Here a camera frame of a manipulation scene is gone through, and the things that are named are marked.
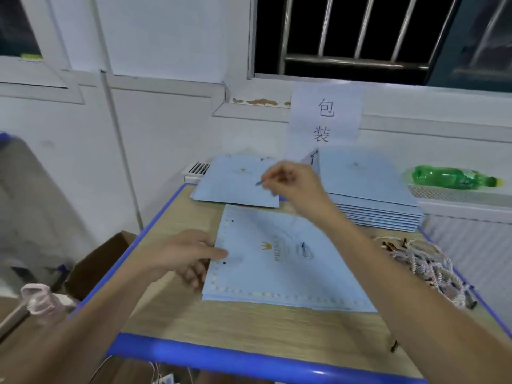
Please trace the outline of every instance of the person's left hand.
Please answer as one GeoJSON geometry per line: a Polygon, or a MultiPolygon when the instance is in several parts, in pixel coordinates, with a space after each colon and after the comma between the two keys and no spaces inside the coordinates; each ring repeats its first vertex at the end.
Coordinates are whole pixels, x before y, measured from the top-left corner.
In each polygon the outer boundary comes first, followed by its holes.
{"type": "Polygon", "coordinates": [[[168,271],[177,271],[192,287],[199,287],[206,277],[209,259],[221,259],[227,251],[214,248],[214,239],[209,233],[189,229],[162,242],[152,245],[147,250],[128,257],[125,263],[132,268],[149,267],[154,279],[163,277],[168,271]]]}

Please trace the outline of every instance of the white paper sign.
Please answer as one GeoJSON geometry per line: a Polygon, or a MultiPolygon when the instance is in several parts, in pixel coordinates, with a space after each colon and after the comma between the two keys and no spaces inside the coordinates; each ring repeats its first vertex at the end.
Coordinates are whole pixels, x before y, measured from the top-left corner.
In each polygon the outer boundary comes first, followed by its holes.
{"type": "Polygon", "coordinates": [[[286,159],[303,161],[316,148],[355,140],[363,101],[361,83],[294,83],[286,159]]]}

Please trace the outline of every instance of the cardboard box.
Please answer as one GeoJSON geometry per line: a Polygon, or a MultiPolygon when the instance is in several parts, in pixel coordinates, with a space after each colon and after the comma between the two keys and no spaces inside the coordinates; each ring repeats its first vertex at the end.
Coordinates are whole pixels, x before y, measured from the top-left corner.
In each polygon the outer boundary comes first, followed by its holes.
{"type": "Polygon", "coordinates": [[[123,230],[89,253],[74,266],[64,282],[67,294],[78,301],[84,300],[136,237],[123,230]]]}

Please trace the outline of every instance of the blue table edge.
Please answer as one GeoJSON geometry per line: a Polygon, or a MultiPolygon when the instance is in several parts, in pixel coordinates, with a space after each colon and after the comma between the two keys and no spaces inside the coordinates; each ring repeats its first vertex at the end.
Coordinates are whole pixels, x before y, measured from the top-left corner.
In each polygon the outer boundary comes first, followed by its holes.
{"type": "MultiPolygon", "coordinates": [[[[170,204],[182,192],[184,183],[174,193],[164,207],[137,236],[119,260],[105,274],[87,297],[78,305],[79,310],[94,294],[112,277],[116,270],[137,247],[147,232],[155,225],[170,204]]],[[[420,229],[425,238],[430,238],[420,229]]],[[[484,302],[476,289],[471,292],[478,301],[501,326],[503,331],[512,338],[512,333],[496,313],[484,302]]],[[[293,360],[264,354],[248,353],[231,349],[196,345],[188,342],[171,341],[155,337],[147,337],[129,333],[119,333],[112,343],[108,355],[137,358],[145,361],[167,362],[178,366],[206,369],[227,374],[243,375],[271,381],[292,382],[295,384],[417,384],[426,383],[422,378],[400,376],[361,369],[342,368],[316,362],[293,360]]]]}

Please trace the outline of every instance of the green plastic bottle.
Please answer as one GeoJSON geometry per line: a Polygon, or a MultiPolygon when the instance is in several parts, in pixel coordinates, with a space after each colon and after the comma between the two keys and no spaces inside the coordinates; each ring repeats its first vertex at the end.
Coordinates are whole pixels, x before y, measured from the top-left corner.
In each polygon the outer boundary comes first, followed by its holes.
{"type": "Polygon", "coordinates": [[[452,167],[416,166],[413,173],[414,184],[456,188],[458,190],[476,190],[480,186],[497,187],[503,185],[503,180],[488,177],[474,170],[452,167]]]}

